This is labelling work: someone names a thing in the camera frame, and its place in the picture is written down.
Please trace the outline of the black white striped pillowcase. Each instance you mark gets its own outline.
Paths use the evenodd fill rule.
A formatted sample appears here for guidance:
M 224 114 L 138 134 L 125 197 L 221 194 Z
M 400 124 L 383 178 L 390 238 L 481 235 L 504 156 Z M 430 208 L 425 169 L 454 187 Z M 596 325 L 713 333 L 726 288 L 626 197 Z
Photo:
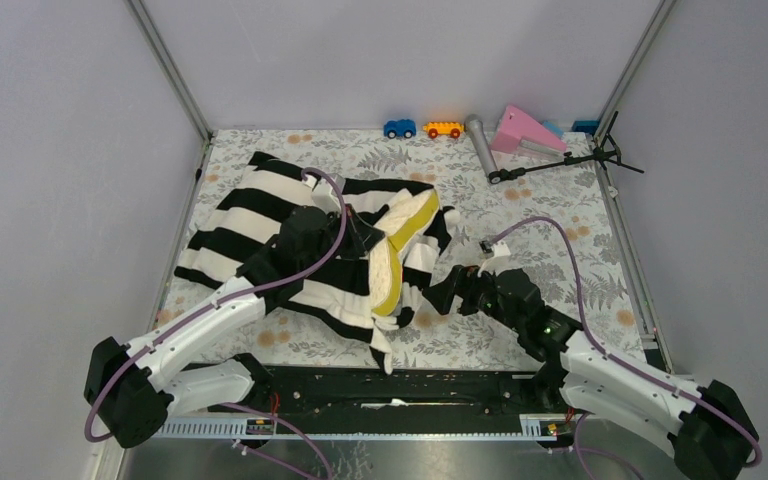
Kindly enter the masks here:
M 175 276 L 210 289 L 229 280 L 244 260 L 278 232 L 295 208 L 314 206 L 313 182 L 303 180 L 302 171 L 302 167 L 273 155 L 254 153 L 242 181 L 192 235 L 179 257 Z M 435 188 L 411 180 L 349 178 L 342 194 L 346 203 L 374 226 L 399 191 L 406 189 L 417 194 L 431 187 Z M 438 236 L 441 256 L 451 241 L 449 229 L 458 222 L 459 214 L 441 200 L 440 205 L 446 229 Z M 339 260 L 328 265 L 325 272 L 310 275 L 301 292 L 284 307 L 320 319 L 343 338 L 367 344 L 377 365 L 391 373 L 393 349 L 386 334 L 411 323 L 423 303 L 422 293 L 429 287 L 432 273 L 404 274 L 405 281 L 418 280 L 421 288 L 413 306 L 409 304 L 408 291 L 402 291 L 393 329 L 378 322 L 371 313 L 368 255 L 355 263 Z

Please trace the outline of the yellow white pillow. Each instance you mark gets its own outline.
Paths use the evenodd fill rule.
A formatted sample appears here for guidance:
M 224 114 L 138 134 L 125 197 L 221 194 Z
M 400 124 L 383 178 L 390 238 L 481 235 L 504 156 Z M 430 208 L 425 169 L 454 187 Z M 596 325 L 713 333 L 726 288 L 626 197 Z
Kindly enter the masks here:
M 413 306 L 421 288 L 418 280 L 405 281 L 404 274 L 430 274 L 440 256 L 438 236 L 446 229 L 436 189 L 417 194 L 399 191 L 374 228 L 384 238 L 368 254 L 370 308 L 378 322 L 393 329 L 402 291 L 408 291 Z

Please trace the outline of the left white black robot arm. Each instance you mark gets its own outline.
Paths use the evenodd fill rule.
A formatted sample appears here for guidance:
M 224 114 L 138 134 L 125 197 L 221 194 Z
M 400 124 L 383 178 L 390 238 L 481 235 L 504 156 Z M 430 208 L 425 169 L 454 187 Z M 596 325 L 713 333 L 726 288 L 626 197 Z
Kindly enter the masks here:
M 123 344 L 108 337 L 95 345 L 84 387 L 91 407 L 85 438 L 114 438 L 132 448 L 177 414 L 233 402 L 248 411 L 264 407 L 271 387 L 257 363 L 188 364 L 224 335 L 284 306 L 310 275 L 339 260 L 360 261 L 385 237 L 350 206 L 339 213 L 295 208 L 229 280 L 181 318 Z

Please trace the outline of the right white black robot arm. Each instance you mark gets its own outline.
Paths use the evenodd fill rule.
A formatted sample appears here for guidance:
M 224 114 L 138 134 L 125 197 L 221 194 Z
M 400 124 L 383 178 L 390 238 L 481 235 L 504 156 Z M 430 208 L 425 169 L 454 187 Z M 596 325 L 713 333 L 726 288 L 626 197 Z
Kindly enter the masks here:
M 457 265 L 424 297 L 440 314 L 460 299 L 460 314 L 483 313 L 513 330 L 543 364 L 533 386 L 543 410 L 568 405 L 607 419 L 658 447 L 689 479 L 735 479 L 756 458 L 759 434 L 733 388 L 718 380 L 701 386 L 609 352 L 580 321 L 547 305 L 521 269 Z

